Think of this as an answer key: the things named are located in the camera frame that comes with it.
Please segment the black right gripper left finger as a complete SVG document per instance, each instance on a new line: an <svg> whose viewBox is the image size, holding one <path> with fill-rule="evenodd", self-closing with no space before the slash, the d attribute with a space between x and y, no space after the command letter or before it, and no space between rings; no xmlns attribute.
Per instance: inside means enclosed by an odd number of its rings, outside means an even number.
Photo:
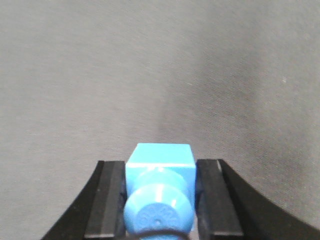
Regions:
<svg viewBox="0 0 320 240"><path fill-rule="evenodd" d="M98 161L84 188L44 240L120 240L126 235L125 163Z"/></svg>

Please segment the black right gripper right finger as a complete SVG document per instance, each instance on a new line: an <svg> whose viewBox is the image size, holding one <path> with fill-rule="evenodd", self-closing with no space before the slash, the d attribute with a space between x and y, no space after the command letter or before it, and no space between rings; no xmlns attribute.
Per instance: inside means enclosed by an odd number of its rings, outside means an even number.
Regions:
<svg viewBox="0 0 320 240"><path fill-rule="evenodd" d="M318 240L319 229L280 208L223 159L196 162L195 209L201 240Z"/></svg>

